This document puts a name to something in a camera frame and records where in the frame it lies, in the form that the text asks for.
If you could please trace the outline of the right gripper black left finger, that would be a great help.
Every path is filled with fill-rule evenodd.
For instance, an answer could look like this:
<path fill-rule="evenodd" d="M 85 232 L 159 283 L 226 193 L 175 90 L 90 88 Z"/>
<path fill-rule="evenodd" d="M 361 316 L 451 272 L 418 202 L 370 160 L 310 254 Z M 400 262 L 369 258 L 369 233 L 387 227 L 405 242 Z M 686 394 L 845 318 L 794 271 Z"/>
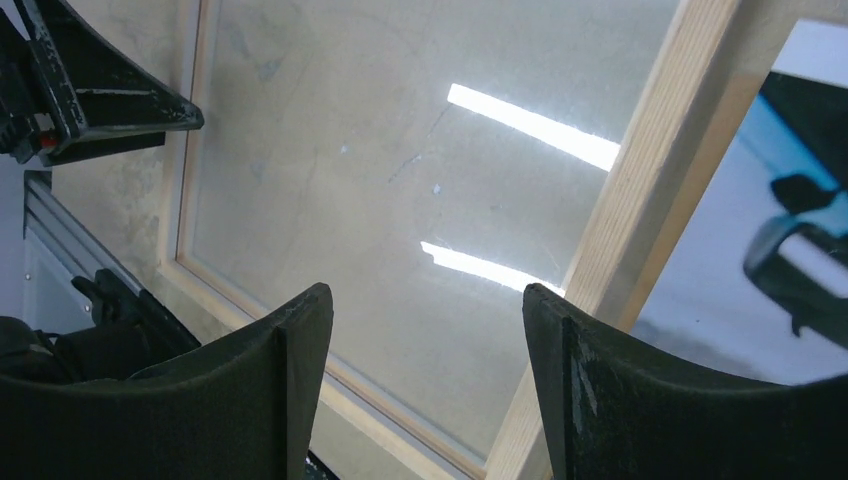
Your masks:
<path fill-rule="evenodd" d="M 333 326 L 317 283 L 249 325 L 125 379 L 1 371 L 5 479 L 300 479 Z"/>

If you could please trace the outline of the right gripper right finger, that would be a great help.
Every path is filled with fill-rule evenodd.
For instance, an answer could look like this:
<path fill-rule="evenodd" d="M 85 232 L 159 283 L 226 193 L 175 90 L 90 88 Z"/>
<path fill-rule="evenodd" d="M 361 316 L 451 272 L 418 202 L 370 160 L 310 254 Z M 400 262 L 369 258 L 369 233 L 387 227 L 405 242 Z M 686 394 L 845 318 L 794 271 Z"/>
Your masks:
<path fill-rule="evenodd" d="M 801 385 L 684 360 L 541 284 L 522 314 L 557 479 L 843 479 L 847 379 Z"/>

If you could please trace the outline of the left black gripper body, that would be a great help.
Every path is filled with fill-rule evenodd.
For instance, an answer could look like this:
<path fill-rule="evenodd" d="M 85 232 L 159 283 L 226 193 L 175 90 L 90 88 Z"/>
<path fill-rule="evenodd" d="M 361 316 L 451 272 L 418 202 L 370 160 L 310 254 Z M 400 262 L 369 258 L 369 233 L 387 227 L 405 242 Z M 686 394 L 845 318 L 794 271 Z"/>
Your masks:
<path fill-rule="evenodd" d="M 29 42 L 1 11 L 1 153 L 25 164 L 57 145 Z"/>

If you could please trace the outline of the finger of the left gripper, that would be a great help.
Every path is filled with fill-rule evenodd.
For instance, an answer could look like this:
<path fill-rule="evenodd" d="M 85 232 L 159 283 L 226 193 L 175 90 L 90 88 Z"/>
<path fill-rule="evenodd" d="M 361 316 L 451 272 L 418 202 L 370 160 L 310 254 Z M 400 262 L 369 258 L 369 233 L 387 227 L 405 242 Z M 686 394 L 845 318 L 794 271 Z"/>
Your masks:
<path fill-rule="evenodd" d="M 60 166 L 158 147 L 174 131 L 204 124 L 198 106 L 94 30 L 65 1 L 14 4 L 58 145 L 34 157 Z"/>

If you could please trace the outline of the printed photo of driver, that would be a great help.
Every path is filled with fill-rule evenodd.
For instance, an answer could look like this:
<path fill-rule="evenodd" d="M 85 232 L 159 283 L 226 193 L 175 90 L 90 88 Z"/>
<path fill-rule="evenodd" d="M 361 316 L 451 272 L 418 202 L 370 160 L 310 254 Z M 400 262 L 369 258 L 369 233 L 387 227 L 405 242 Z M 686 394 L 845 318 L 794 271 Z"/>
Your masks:
<path fill-rule="evenodd" d="M 847 370 L 847 29 L 779 43 L 632 334 L 737 375 Z"/>

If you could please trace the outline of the white wooden picture frame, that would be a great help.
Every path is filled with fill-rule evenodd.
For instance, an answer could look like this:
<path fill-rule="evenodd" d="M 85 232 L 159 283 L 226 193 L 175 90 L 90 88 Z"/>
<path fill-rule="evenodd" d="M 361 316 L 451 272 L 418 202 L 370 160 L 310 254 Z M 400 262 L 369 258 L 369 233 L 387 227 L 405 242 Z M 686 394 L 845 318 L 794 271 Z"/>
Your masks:
<path fill-rule="evenodd" d="M 228 333 L 308 286 L 311 446 L 347 479 L 541 479 L 521 319 L 629 300 L 743 1 L 181 1 L 161 272 Z"/>

